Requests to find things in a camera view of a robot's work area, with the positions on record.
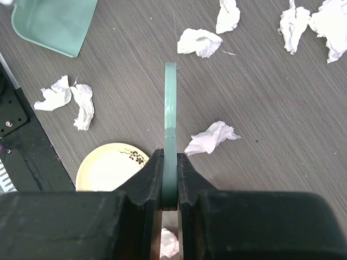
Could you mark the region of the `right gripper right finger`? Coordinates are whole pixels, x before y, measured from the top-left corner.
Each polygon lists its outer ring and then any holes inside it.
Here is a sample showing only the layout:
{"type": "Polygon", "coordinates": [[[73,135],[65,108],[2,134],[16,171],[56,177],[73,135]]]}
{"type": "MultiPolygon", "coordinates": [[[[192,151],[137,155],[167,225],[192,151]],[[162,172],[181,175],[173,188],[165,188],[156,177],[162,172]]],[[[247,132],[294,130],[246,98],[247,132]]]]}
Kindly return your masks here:
{"type": "Polygon", "coordinates": [[[330,205],[308,192],[218,190],[177,156],[181,259],[346,259],[330,205]]]}

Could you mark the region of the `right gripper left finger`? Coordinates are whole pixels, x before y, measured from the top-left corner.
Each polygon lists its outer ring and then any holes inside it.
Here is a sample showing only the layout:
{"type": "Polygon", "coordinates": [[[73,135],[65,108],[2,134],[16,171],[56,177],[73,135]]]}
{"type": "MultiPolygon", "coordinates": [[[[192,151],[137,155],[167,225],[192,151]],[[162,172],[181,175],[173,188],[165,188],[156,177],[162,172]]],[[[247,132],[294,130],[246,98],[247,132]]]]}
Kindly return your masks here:
{"type": "Polygon", "coordinates": [[[164,152],[112,192],[1,196],[1,259],[158,259],[164,152]]]}

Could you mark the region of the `green hand brush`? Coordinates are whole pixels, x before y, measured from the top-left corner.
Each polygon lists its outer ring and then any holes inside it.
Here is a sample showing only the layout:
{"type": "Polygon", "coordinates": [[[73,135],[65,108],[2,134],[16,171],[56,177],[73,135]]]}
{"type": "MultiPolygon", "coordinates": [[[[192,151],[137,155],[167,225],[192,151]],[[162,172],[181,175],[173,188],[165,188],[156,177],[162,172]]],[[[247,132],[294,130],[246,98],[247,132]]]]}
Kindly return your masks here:
{"type": "Polygon", "coordinates": [[[164,86],[164,165],[161,188],[163,211],[176,211],[178,202],[177,180],[177,67],[173,62],[165,64],[164,86]]]}

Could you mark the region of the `green dustpan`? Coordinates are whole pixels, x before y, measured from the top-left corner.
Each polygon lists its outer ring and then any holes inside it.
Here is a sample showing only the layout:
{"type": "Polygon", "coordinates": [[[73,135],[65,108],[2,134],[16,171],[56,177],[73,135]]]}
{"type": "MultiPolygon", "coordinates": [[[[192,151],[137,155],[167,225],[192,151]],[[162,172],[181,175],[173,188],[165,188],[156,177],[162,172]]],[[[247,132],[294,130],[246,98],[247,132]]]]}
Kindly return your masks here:
{"type": "Polygon", "coordinates": [[[24,40],[76,58],[97,3],[97,0],[14,1],[11,24],[24,40]]]}

